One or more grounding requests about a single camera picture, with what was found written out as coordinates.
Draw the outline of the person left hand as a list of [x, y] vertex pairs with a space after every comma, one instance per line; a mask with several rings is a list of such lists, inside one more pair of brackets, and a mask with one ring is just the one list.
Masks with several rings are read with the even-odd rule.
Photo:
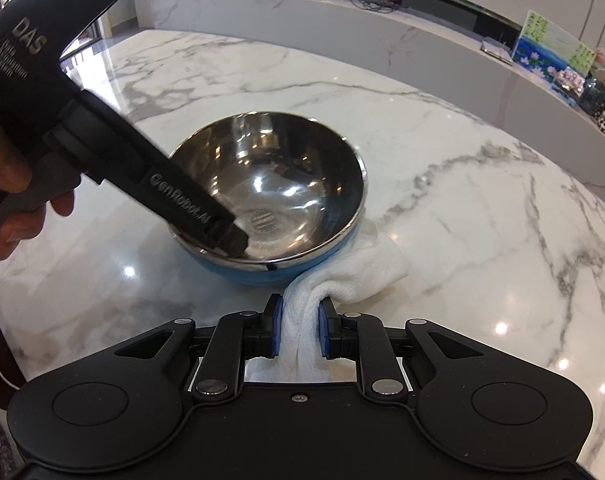
[[[0, 190], [20, 193], [28, 188], [31, 169], [0, 128]], [[0, 229], [0, 262], [6, 260], [23, 240], [37, 237], [44, 226], [46, 207], [8, 218]]]

